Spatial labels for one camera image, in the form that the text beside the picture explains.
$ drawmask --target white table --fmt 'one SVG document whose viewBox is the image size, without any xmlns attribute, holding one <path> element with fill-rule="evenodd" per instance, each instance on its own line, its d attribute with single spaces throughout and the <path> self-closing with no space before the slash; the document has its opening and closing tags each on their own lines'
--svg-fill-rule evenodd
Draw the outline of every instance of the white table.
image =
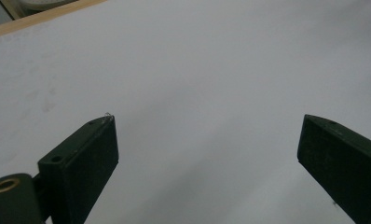
<svg viewBox="0 0 371 224">
<path fill-rule="evenodd" d="M 296 150 L 307 113 L 371 139 L 371 1 L 109 0 L 0 37 L 0 177 L 105 112 L 87 223 L 352 223 Z"/>
</svg>

